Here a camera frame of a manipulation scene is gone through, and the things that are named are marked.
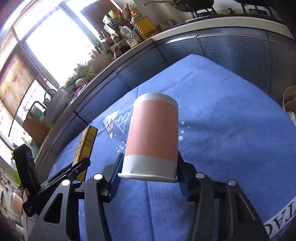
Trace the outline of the yellow cooking oil bottle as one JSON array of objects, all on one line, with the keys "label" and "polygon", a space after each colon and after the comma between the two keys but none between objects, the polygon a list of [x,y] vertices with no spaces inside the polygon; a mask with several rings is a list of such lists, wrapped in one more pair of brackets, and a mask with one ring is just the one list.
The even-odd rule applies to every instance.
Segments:
[{"label": "yellow cooking oil bottle", "polygon": [[157,27],[153,24],[148,16],[143,15],[136,10],[132,10],[131,15],[132,24],[136,27],[143,39],[146,40],[159,33]]}]

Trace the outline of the blue printed tablecloth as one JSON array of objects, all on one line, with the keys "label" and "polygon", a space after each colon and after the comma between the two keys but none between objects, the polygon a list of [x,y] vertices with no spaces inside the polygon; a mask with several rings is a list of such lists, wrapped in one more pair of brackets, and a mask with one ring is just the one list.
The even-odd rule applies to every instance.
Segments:
[{"label": "blue printed tablecloth", "polygon": [[[179,105],[179,150],[211,179],[235,180],[270,240],[295,240],[295,125],[255,85],[224,67],[189,55],[98,115],[87,176],[125,151],[135,99],[160,92]],[[123,179],[104,206],[113,240],[185,240],[194,204],[176,183]]]}]

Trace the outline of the white plastic jug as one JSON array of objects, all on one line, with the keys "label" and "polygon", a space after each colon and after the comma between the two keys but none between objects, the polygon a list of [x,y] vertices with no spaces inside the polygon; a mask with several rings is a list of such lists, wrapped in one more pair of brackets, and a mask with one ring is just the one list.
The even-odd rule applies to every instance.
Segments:
[{"label": "white plastic jug", "polygon": [[119,32],[123,37],[125,37],[126,43],[131,48],[133,48],[134,46],[136,46],[141,42],[141,39],[138,36],[138,34],[127,26],[119,26]]}]

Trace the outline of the purple cloth on counter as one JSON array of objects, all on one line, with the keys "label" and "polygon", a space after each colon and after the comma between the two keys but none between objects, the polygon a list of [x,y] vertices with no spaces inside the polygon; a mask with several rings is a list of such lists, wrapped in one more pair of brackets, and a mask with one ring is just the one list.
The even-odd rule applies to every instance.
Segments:
[{"label": "purple cloth on counter", "polygon": [[74,91],[74,98],[76,98],[81,93],[81,91],[83,91],[88,86],[88,84],[89,83],[87,82],[84,85],[77,87]]}]

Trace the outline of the large white basin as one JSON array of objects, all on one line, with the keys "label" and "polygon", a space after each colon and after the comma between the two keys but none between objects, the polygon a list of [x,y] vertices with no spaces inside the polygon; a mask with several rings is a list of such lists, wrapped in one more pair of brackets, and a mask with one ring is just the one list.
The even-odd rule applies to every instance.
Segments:
[{"label": "large white basin", "polygon": [[46,107],[44,123],[47,126],[53,126],[68,102],[69,95],[63,87],[58,89],[58,91],[55,89],[46,90],[44,95],[44,105]]}]

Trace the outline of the pink paper cup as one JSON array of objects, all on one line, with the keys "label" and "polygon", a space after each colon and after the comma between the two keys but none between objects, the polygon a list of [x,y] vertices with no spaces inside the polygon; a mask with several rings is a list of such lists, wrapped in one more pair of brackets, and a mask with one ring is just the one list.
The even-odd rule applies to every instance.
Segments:
[{"label": "pink paper cup", "polygon": [[120,178],[176,183],[178,103],[162,93],[146,93],[133,105]]}]

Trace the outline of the black gas stove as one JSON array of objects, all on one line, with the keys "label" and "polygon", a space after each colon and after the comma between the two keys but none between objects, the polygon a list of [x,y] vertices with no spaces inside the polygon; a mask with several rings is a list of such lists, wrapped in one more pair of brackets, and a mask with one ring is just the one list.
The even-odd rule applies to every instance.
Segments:
[{"label": "black gas stove", "polygon": [[192,18],[185,20],[185,23],[193,23],[201,20],[208,20],[213,18],[223,18],[231,16],[246,16],[251,18],[259,18],[265,20],[271,20],[274,22],[283,23],[279,16],[276,16],[270,7],[262,6],[250,6],[243,4],[241,6],[241,11],[234,10],[233,8],[227,8],[226,12],[216,11],[214,8],[205,9],[203,11],[193,11],[191,12]]}]

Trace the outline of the red yellow snack box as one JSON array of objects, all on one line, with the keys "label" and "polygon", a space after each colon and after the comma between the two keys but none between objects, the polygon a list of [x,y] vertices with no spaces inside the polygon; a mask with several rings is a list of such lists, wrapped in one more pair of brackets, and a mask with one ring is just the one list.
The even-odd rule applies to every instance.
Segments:
[{"label": "red yellow snack box", "polygon": [[88,126],[81,134],[78,146],[74,155],[72,165],[74,166],[83,158],[90,158],[98,129]]}]

